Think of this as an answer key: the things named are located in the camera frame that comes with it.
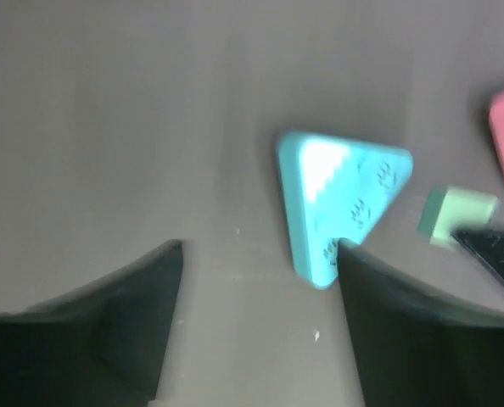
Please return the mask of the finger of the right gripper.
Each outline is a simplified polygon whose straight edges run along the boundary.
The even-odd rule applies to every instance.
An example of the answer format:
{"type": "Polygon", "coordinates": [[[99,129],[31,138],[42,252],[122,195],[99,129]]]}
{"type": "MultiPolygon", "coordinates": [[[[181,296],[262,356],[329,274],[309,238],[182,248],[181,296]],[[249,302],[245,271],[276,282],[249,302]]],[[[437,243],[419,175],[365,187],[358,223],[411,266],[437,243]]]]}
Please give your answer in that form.
{"type": "Polygon", "coordinates": [[[451,236],[504,287],[504,230],[456,228],[451,236]]]}

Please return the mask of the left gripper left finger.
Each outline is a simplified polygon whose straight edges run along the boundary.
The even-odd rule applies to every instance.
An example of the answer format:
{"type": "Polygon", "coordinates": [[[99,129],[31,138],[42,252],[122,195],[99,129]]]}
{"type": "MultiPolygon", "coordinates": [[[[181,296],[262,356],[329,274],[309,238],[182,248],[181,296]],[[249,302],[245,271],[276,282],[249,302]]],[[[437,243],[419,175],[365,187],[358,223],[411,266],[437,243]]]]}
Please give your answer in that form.
{"type": "Polygon", "coordinates": [[[183,242],[170,240],[74,292],[0,314],[0,406],[148,405],[183,269],[183,242]]]}

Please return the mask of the mint green small plug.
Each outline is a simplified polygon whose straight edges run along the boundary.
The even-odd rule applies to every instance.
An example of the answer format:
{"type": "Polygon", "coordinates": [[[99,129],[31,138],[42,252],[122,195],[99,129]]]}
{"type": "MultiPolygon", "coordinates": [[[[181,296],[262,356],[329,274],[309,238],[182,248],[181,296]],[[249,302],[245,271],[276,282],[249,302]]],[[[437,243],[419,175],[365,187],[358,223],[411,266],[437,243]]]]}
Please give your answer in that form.
{"type": "Polygon", "coordinates": [[[429,192],[417,231],[430,244],[453,249],[452,232],[460,227],[486,226],[499,206],[495,195],[454,186],[435,186],[429,192]]]}

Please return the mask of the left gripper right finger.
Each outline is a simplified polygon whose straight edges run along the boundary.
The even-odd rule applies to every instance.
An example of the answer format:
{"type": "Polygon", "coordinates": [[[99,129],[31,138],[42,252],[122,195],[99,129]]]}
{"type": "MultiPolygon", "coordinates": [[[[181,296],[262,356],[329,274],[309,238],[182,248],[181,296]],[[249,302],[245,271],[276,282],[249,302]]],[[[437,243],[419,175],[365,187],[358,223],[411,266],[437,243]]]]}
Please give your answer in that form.
{"type": "Polygon", "coordinates": [[[344,239],[337,269],[366,406],[504,406],[504,314],[344,239]]]}

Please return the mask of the teal triangular power strip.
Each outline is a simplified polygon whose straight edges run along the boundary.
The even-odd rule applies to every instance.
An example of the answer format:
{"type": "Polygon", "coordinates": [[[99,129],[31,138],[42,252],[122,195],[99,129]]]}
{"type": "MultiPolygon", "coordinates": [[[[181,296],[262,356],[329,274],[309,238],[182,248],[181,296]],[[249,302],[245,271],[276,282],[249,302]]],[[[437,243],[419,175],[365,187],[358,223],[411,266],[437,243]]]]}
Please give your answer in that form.
{"type": "Polygon", "coordinates": [[[294,270],[327,288],[338,275],[339,241],[365,241],[409,181],[413,157],[404,148],[287,131],[277,161],[294,270]]]}

